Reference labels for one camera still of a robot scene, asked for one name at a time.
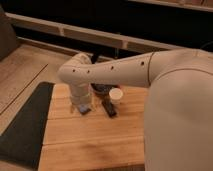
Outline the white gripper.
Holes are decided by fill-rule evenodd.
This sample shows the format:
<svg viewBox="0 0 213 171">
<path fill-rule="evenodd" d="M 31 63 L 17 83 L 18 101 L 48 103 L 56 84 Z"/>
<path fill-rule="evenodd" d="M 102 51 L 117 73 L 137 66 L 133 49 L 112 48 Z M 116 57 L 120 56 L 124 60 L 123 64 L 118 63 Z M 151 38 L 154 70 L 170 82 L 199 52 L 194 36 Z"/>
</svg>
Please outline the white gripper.
<svg viewBox="0 0 213 171">
<path fill-rule="evenodd" d="M 70 95 L 70 100 L 79 112 L 81 107 L 91 108 L 92 98 L 90 93 L 83 96 Z"/>
</svg>

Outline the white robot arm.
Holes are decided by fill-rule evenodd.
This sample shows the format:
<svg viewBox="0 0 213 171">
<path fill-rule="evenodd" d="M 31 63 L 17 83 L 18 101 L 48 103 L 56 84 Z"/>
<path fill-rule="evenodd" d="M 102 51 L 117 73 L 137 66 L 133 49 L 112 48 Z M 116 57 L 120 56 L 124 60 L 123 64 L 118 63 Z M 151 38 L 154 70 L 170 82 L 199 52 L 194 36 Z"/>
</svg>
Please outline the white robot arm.
<svg viewBox="0 0 213 171">
<path fill-rule="evenodd" d="M 213 53 L 186 48 L 96 64 L 80 53 L 58 75 L 76 105 L 89 101 L 90 83 L 147 88 L 145 171 L 213 171 Z"/>
</svg>

